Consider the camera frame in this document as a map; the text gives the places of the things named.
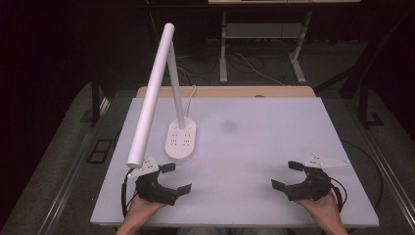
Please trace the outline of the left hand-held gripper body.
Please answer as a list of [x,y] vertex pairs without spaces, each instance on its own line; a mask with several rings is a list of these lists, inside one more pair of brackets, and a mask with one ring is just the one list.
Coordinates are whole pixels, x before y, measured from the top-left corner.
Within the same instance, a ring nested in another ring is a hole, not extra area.
[[127,178],[135,180],[135,191],[141,199],[173,206],[179,196],[177,190],[159,183],[160,165],[154,157],[148,157],[141,167],[130,170]]

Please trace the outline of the person's right hand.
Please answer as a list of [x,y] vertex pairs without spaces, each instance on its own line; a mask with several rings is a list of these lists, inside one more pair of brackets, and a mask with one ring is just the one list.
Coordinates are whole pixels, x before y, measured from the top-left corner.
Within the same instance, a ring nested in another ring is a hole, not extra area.
[[297,204],[307,210],[313,218],[323,219],[340,216],[337,200],[332,192],[317,201],[298,200]]

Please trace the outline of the black metal stand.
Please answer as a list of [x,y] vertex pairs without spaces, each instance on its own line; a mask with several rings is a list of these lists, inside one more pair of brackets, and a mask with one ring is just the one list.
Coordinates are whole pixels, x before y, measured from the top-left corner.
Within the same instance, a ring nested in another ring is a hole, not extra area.
[[92,75],[91,79],[91,96],[92,96],[92,115],[91,115],[91,127],[95,127],[104,115],[109,101],[101,89],[100,80],[96,73]]
[[337,82],[345,84],[340,95],[359,96],[358,119],[368,127],[369,92],[386,101],[388,108],[408,129],[415,129],[415,6],[376,15],[362,55],[351,67],[314,87],[320,93]]

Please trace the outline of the grey metal desk frame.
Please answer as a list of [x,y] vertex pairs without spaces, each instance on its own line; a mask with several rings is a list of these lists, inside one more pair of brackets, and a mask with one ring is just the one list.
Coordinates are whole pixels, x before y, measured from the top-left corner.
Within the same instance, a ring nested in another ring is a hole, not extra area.
[[227,13],[221,15],[221,35],[219,54],[219,81],[228,82],[226,42],[228,39],[295,39],[297,42],[293,52],[288,54],[291,67],[299,84],[306,84],[306,78],[299,62],[301,47],[306,37],[311,12],[306,12],[301,22],[278,23],[233,23],[228,20]]

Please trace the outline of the aluminium floor rail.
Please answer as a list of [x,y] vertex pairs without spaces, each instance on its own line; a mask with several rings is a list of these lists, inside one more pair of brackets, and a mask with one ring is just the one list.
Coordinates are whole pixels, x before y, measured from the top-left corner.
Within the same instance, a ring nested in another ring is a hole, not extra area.
[[40,228],[37,230],[36,235],[53,235],[55,227],[60,220],[73,190],[79,169],[85,159],[88,146],[93,137],[94,134],[91,130],[88,130],[85,133],[79,144],[78,150],[75,152],[75,158],[69,165],[69,172],[66,174],[63,183],[59,187],[59,190],[52,201],[52,205],[49,210],[47,210],[47,214],[42,221]]
[[373,128],[365,127],[362,124],[359,125],[359,128],[399,209],[415,233],[415,199],[411,198],[410,193],[399,180],[400,167],[404,167],[401,146],[395,146],[394,142],[383,140],[377,136],[377,132]]

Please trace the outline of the person's left hand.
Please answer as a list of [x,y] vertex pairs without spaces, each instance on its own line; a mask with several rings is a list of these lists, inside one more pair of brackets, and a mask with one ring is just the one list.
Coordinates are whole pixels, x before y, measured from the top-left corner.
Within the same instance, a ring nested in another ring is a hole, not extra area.
[[141,216],[153,216],[158,210],[164,207],[165,204],[148,202],[136,195],[131,201],[128,212]]

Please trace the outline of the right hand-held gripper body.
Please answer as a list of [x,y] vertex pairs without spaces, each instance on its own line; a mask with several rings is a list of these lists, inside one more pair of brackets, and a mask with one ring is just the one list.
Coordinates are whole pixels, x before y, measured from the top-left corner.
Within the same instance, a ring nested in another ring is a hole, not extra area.
[[330,167],[346,166],[348,161],[312,155],[308,161],[302,163],[305,180],[298,184],[286,185],[285,195],[289,201],[319,200],[326,196],[330,190],[335,192],[338,200],[343,199],[339,188],[334,186],[332,178],[325,172]]

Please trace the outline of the white desk lamp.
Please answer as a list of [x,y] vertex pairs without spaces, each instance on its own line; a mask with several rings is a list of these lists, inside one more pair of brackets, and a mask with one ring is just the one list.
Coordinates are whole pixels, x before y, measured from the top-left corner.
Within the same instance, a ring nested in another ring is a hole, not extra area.
[[128,167],[139,168],[143,166],[165,69],[168,69],[169,72],[177,115],[177,118],[170,123],[167,130],[164,146],[165,152],[173,160],[185,161],[190,158],[195,150],[197,125],[191,118],[186,116],[182,106],[172,41],[174,31],[175,26],[172,23],[164,25],[142,109],[128,153],[126,161]]

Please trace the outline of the white table mat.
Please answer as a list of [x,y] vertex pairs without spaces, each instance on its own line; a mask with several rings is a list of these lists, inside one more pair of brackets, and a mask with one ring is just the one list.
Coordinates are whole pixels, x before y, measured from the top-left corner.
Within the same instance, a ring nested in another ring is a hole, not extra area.
[[163,173],[160,183],[192,185],[189,194],[158,211],[150,225],[212,227],[311,227],[299,205],[271,186],[304,181],[288,162],[312,155],[348,161],[327,174],[346,188],[341,212],[348,227],[376,226],[379,219],[318,98],[192,98],[197,125],[193,155]]

